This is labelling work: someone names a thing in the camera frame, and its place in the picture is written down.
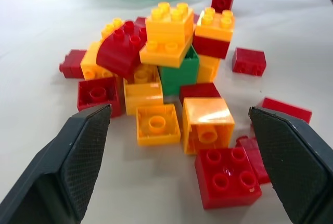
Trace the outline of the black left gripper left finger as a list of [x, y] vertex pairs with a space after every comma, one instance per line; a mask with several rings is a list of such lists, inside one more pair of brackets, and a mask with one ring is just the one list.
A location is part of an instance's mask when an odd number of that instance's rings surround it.
[[103, 159], [112, 107], [72, 115], [0, 203], [0, 224], [81, 224]]

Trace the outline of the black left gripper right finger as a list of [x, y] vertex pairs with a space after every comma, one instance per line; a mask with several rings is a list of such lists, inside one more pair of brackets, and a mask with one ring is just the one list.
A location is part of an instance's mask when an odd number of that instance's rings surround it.
[[293, 224], [333, 224], [333, 149], [304, 120], [250, 107], [273, 188]]

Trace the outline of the red curved building block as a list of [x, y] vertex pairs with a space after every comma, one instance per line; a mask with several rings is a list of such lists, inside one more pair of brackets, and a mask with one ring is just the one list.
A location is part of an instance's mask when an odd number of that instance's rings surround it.
[[128, 20], [101, 43], [96, 64], [128, 79], [140, 65], [140, 50], [147, 41], [146, 28]]

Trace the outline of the green plastic building brick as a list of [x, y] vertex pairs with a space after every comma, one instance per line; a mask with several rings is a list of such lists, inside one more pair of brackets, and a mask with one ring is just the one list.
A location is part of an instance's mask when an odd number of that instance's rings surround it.
[[158, 69], [163, 95], [179, 95], [181, 86], [196, 83], [199, 69], [199, 58], [191, 45], [179, 68], [159, 66]]

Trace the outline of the yellow flat building block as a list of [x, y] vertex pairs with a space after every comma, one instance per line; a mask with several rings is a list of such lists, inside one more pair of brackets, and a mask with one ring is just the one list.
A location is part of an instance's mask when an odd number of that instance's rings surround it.
[[190, 49], [192, 40], [192, 36], [184, 44], [148, 40], [139, 51], [140, 62], [142, 64], [179, 68]]

